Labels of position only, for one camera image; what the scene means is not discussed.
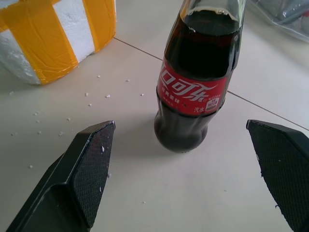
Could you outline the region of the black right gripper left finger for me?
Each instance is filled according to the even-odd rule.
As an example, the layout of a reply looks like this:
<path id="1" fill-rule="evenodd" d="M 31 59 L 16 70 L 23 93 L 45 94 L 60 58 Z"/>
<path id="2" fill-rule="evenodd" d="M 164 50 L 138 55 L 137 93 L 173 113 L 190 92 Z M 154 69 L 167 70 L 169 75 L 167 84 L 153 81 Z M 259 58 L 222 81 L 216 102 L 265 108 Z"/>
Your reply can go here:
<path id="1" fill-rule="evenodd" d="M 76 134 L 47 169 L 6 232 L 90 232 L 111 158 L 114 121 Z"/>

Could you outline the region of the clear plastic bag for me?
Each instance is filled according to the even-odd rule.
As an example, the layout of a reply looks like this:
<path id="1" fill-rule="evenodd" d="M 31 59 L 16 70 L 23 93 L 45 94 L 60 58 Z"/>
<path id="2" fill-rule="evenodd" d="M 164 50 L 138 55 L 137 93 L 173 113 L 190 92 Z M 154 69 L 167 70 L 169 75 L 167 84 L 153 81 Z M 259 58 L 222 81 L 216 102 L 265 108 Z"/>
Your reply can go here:
<path id="1" fill-rule="evenodd" d="M 268 22 L 309 43 L 309 0 L 247 0 L 247 4 Z"/>

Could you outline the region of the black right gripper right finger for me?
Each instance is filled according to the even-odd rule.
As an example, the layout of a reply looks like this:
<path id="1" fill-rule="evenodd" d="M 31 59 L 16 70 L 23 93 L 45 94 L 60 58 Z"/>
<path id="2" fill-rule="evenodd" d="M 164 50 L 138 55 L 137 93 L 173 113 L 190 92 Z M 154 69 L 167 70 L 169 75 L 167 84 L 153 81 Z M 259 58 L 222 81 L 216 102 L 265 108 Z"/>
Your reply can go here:
<path id="1" fill-rule="evenodd" d="M 267 188 L 293 232 L 309 232 L 309 138 L 283 125 L 248 120 Z"/>

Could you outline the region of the white foam box, yellow tape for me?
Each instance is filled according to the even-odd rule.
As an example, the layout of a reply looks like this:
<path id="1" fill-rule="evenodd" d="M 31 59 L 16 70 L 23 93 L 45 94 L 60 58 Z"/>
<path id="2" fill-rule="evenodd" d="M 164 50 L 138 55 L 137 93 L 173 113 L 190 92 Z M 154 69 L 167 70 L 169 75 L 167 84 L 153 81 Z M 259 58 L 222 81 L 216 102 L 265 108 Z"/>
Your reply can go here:
<path id="1" fill-rule="evenodd" d="M 116 33 L 116 0 L 0 0 L 0 76 L 46 85 Z"/>

